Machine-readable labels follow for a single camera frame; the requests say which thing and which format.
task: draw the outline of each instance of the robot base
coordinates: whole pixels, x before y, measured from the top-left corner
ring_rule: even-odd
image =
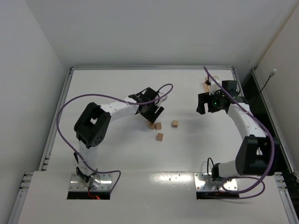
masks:
[[[225,192],[221,186],[221,182],[213,182],[207,173],[194,173],[194,179],[197,199],[217,199],[217,197],[229,199],[239,197],[239,194]],[[226,182],[224,187],[228,190],[238,191],[236,179]]]
[[[82,182],[80,177],[73,173],[67,199],[101,199],[110,200],[112,174],[96,174],[91,176],[89,185]]]

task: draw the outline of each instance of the white table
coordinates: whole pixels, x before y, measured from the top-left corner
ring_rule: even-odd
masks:
[[[220,80],[234,79],[231,70],[211,73]],[[203,70],[75,70],[66,100],[86,93],[125,98],[148,86],[158,89],[173,83],[157,120],[163,128],[150,130],[141,115],[109,125],[97,164],[101,171],[122,171],[110,200],[66,200],[77,164],[72,150],[57,134],[47,171],[34,173],[19,224],[289,223],[273,177],[265,179],[266,191],[253,199],[196,200],[193,172],[205,172],[208,157],[215,163],[233,160],[242,142],[224,111],[196,113],[197,95],[205,91],[205,76]],[[90,102],[111,100],[78,99],[61,117],[61,130],[76,147],[73,126]],[[171,127],[172,120],[179,121],[178,128]],[[156,141],[157,133],[164,134],[162,142]],[[251,183],[238,180],[239,189]]]

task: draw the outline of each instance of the white wall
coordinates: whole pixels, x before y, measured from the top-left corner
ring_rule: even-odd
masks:
[[[298,0],[26,0],[74,64],[255,67]]]
[[[66,71],[24,0],[0,1],[0,223],[38,168]]]
[[[272,113],[290,150],[296,170],[299,170],[299,7],[279,33],[257,68],[262,86],[270,71],[277,72],[263,93],[268,98]]]

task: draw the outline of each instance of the table surface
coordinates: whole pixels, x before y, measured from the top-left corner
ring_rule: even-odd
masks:
[[[233,79],[231,70],[211,73],[220,80]],[[66,200],[77,164],[72,150],[57,134],[47,171],[34,173],[19,223],[288,223],[273,177],[266,178],[266,191],[257,198],[196,200],[193,172],[206,172],[208,157],[215,163],[233,160],[242,142],[224,111],[196,113],[197,95],[205,91],[205,76],[203,70],[74,71],[66,100],[86,93],[125,98],[148,86],[158,89],[173,83],[157,120],[162,130],[149,129],[141,115],[109,125],[99,146],[98,169],[122,171],[109,201]],[[81,98],[62,114],[62,133],[75,147],[78,142],[73,126],[90,102],[112,101]],[[178,128],[171,127],[173,120],[179,121]],[[156,141],[157,133],[164,134],[162,142]],[[250,184],[251,180],[238,180],[240,189]]]

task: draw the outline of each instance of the metal base plate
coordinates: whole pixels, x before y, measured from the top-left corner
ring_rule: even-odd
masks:
[[[110,192],[112,184],[112,174],[92,175],[89,187],[90,192]],[[69,186],[69,192],[87,192],[88,186],[83,183],[80,177],[73,173]]]
[[[194,179],[196,192],[225,192],[221,186],[221,182],[213,182],[207,173],[194,173]],[[226,182],[224,187],[228,190],[237,191],[238,185],[236,179]]]

